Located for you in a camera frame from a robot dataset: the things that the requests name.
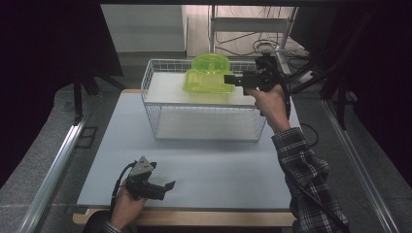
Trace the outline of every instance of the person's right hand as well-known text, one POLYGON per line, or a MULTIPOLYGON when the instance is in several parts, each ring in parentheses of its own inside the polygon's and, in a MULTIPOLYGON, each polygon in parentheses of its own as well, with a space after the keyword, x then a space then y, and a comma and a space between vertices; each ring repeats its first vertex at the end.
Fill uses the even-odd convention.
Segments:
POLYGON ((286 114, 284 92, 279 84, 268 92, 253 88, 247 88, 246 92, 255 97, 255 105, 267 118, 267 123, 275 134, 291 128, 286 114))

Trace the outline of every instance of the white wire basket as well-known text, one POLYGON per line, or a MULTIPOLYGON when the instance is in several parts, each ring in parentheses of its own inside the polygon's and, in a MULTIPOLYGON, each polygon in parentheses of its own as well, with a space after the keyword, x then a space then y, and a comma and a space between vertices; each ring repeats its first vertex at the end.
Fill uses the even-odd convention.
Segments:
MULTIPOLYGON (((152 59, 142 80, 146 113, 159 140, 258 142, 266 118, 255 98, 236 87, 230 94, 186 93, 185 72, 191 60, 152 59)), ((230 61, 234 75, 255 70, 255 62, 230 61)))

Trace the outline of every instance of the lime green bowl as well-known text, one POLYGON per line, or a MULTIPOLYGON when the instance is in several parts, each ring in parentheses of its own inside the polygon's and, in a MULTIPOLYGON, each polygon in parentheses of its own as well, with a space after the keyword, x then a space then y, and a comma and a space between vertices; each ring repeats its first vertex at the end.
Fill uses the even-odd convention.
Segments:
POLYGON ((224 75, 233 75, 230 71, 221 74, 205 75, 193 69, 185 74, 183 90, 188 93, 229 94, 234 85, 224 83, 224 75))
POLYGON ((191 69, 202 74, 223 74, 230 70, 229 59, 215 53, 198 55, 191 63, 191 69))

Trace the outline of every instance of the wall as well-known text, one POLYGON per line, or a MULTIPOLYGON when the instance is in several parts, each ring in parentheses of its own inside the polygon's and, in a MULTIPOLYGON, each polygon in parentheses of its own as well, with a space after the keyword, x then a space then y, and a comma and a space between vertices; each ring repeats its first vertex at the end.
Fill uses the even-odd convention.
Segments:
POLYGON ((186 6, 101 5, 117 52, 185 51, 186 6))

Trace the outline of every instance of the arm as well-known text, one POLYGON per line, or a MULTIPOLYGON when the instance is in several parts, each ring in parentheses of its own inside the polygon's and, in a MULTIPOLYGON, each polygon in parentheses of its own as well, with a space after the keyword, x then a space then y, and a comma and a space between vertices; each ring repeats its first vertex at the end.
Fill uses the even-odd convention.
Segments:
POLYGON ((348 220, 340 211, 327 184, 327 162, 309 149, 299 128, 291 128, 286 117, 282 88, 276 85, 269 92, 247 89, 256 98, 256 106, 267 118, 275 136, 272 141, 277 149, 279 163, 286 174, 290 189, 291 212, 297 218, 294 232, 338 232, 336 223, 316 204, 309 200, 291 179, 297 181, 311 196, 328 207, 345 224, 348 220))

